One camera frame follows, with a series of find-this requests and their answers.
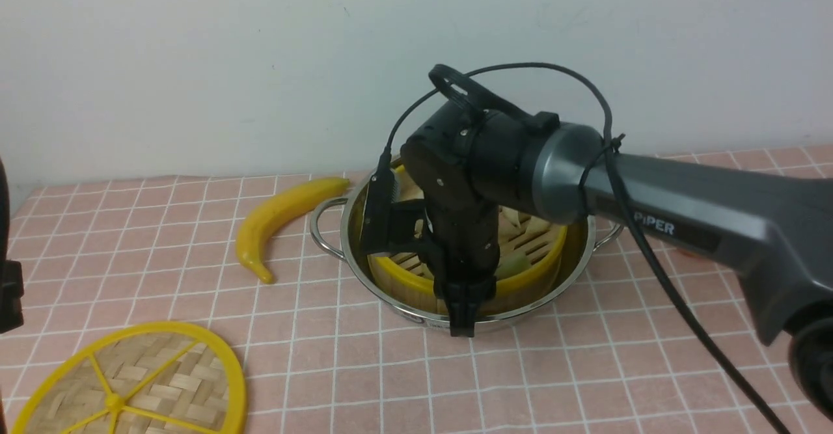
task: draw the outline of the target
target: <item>pink tablecloth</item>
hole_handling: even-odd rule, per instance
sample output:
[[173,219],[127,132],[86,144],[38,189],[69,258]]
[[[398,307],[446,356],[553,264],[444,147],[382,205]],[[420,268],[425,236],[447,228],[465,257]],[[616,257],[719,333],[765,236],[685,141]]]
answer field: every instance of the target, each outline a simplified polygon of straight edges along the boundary
[[[833,146],[678,156],[833,177]],[[26,275],[23,328],[3,336],[8,422],[89,342],[151,319],[216,331],[245,362],[248,432],[769,432],[682,323],[627,236],[556,303],[471,341],[414,327],[324,255],[306,221],[282,230],[263,286],[235,260],[248,211],[309,175],[172,176],[50,187],[12,221]],[[356,180],[362,175],[351,176]],[[338,211],[324,215],[337,241]],[[833,425],[803,398],[788,339],[762,348],[731,273],[660,248],[702,323],[793,432]]]

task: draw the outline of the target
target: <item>bamboo steamer lid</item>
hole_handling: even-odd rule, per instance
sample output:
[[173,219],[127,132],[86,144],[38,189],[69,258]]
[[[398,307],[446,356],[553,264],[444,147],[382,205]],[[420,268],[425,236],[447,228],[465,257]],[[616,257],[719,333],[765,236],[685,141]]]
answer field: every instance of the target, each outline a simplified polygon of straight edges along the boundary
[[12,434],[241,433],[243,372],[202,327],[152,322],[105,336],[59,366]]

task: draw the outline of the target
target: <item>pot handle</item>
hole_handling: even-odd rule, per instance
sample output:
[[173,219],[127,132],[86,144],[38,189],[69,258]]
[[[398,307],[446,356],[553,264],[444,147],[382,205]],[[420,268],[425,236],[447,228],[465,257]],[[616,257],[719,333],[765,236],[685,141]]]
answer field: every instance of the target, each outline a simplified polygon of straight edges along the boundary
[[312,210],[312,215],[310,215],[310,233],[312,233],[312,241],[315,242],[318,247],[321,247],[326,253],[330,254],[331,256],[335,256],[337,259],[345,261],[346,257],[344,256],[344,252],[338,250],[335,245],[330,245],[327,241],[324,240],[324,236],[321,235],[321,228],[318,226],[318,221],[321,220],[321,214],[324,213],[325,210],[329,210],[333,208],[333,206],[339,205],[346,205],[348,203],[347,197],[336,197],[330,198],[329,200],[324,200]]
[[622,226],[622,224],[616,224],[616,226],[613,226],[613,229],[607,233],[607,236],[602,237],[601,241],[596,241],[595,244],[593,244],[593,251],[599,250],[599,247],[607,244],[607,242],[615,241],[624,229],[625,227]]

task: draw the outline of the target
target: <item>woven bamboo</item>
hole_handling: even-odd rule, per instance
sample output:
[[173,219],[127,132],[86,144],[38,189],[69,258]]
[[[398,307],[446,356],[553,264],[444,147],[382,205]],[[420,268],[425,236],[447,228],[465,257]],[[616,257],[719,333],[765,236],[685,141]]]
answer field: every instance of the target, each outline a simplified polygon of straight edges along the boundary
[[223,432],[229,398],[226,366],[205,342],[142,333],[92,352],[54,381],[24,432]]

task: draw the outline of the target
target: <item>black cable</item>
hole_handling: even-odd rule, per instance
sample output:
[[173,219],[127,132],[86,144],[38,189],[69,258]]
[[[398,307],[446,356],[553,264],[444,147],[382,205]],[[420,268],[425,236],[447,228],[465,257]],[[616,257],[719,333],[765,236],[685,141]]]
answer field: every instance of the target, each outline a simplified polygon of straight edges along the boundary
[[[544,68],[548,70],[556,70],[556,72],[560,72],[566,75],[572,76],[575,80],[579,81],[581,84],[585,85],[585,87],[593,93],[595,96],[596,101],[599,102],[601,106],[601,110],[604,111],[605,114],[605,123],[604,128],[602,129],[602,137],[604,138],[604,146],[614,146],[614,139],[612,135],[612,128],[613,128],[613,112],[610,110],[610,105],[607,103],[607,100],[604,96],[602,96],[601,91],[595,87],[590,80],[585,78],[585,76],[580,75],[580,73],[574,72],[569,68],[564,66],[559,66],[558,64],[550,64],[550,63],[511,63],[511,64],[495,64],[494,66],[487,66],[485,68],[480,68],[478,70],[473,70],[473,72],[466,73],[466,76],[474,76],[480,75],[482,73],[488,72],[496,72],[497,70],[509,70],[509,69],[517,69],[517,68]],[[390,130],[390,137],[387,139],[387,144],[385,146],[384,153],[390,155],[390,147],[393,145],[393,137],[396,134],[396,131],[399,129],[399,126],[402,125],[405,118],[407,118],[411,112],[413,112],[419,105],[422,105],[423,102],[427,101],[431,96],[438,93],[438,90],[432,90],[431,92],[427,93],[425,96],[420,97],[419,100],[414,102],[408,109],[399,117],[399,120],[393,125],[393,129]],[[648,265],[651,266],[651,270],[654,272],[655,276],[657,276],[658,282],[660,282],[660,286],[662,286],[663,291],[666,292],[669,299],[674,304],[675,309],[679,312],[679,315],[685,320],[685,323],[691,329],[691,331],[695,334],[697,339],[700,340],[700,343],[705,346],[706,350],[711,354],[712,357],[717,360],[717,363],[720,364],[720,367],[726,372],[726,375],[729,375],[732,381],[741,389],[741,392],[749,398],[755,408],[758,408],[758,411],[761,411],[761,414],[767,419],[770,425],[779,432],[779,434],[789,434],[789,430],[786,428],[784,423],[780,421],[776,413],[772,410],[772,408],[767,405],[767,402],[759,395],[758,392],[754,389],[754,387],[743,377],[740,371],[731,363],[728,357],[723,354],[723,351],[720,350],[719,346],[716,345],[714,340],[711,339],[708,332],[700,325],[700,322],[697,321],[696,316],[694,313],[691,312],[691,309],[688,307],[688,304],[685,303],[685,299],[679,295],[679,292],[674,287],[674,284],[666,274],[666,271],[662,268],[661,263],[657,259],[657,256],[654,255],[654,250],[651,249],[651,245],[648,244],[648,239],[645,237],[645,232],[643,232],[642,227],[634,221],[634,211],[631,208],[631,199],[628,196],[627,188],[625,187],[625,182],[622,180],[621,175],[619,174],[619,170],[616,167],[616,150],[613,149],[604,149],[604,158],[605,158],[605,167],[607,168],[607,176],[610,180],[610,187],[613,190],[613,197],[616,199],[616,203],[619,205],[619,209],[621,210],[622,217],[625,219],[625,225],[631,231],[631,235],[633,236],[634,241],[639,247],[639,250],[642,251],[642,255],[645,256],[646,261],[648,261]]]

